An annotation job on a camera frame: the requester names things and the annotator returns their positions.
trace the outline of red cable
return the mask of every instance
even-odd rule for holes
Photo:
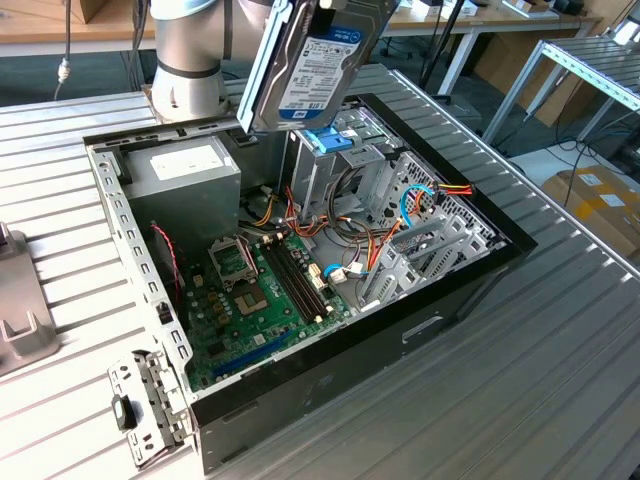
[[[154,225],[152,223],[151,228],[153,228],[156,232],[162,235],[162,238],[164,238],[164,241],[167,243],[167,247],[169,248],[169,255],[171,255],[171,263],[173,264],[173,279],[176,284],[176,301],[178,301],[178,293],[180,292],[180,282],[178,281],[179,270],[178,270],[178,262],[176,261],[176,255],[175,255],[175,252],[173,251],[173,244],[171,243],[169,236],[166,233],[164,233],[164,230],[162,230],[159,226]]]

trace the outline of slotted aluminum surface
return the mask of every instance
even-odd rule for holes
[[[544,42],[542,53],[627,108],[640,108],[640,51],[589,37]]]
[[[234,98],[243,82],[232,82]],[[640,462],[640,285],[398,74],[376,93],[539,243],[471,317],[239,457],[216,479],[625,478]],[[152,125],[142,95],[0,110],[0,218],[22,229],[61,350],[0,378],[3,478],[200,478],[184,448],[136,472],[107,367],[146,334],[83,135]]]

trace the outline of hinge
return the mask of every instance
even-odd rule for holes
[[[178,379],[163,351],[135,351],[108,370],[113,413],[138,468],[183,445],[193,433]]]

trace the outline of workbench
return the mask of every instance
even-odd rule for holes
[[[485,130],[482,137],[485,142],[493,142],[543,57],[553,60],[556,66],[531,102],[530,112],[544,101],[565,70],[609,97],[578,135],[578,140],[584,140],[615,102],[633,112],[640,109],[640,55],[634,49],[620,46],[609,37],[541,40]]]
[[[87,25],[72,24],[72,53],[126,51],[131,49],[133,26],[130,0],[109,1]],[[4,12],[0,17],[0,57],[23,55],[52,55],[64,52],[65,26],[60,20],[33,15]],[[601,17],[587,15],[574,17],[560,15],[557,19],[528,19],[499,1],[480,8],[474,17],[460,17],[452,33],[463,38],[442,82],[439,94],[448,95],[462,72],[471,50],[481,33],[524,32],[546,30],[577,30],[576,37],[587,36]],[[382,36],[406,37],[442,33],[446,20],[441,19],[437,30],[436,19],[400,8],[391,17]],[[149,17],[140,48],[155,48],[155,28]]]
[[[640,274],[400,73],[365,66],[349,93],[377,94],[539,246],[465,321],[214,478],[627,478]],[[155,123],[142,94],[0,110],[0,218],[29,238],[62,343],[0,377],[3,478],[139,478],[106,371],[149,336],[81,138]],[[144,478],[198,472],[184,447]]]

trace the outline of blue connector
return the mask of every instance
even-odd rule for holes
[[[333,153],[353,148],[353,142],[348,138],[344,138],[333,127],[307,130],[306,133],[322,153]]]

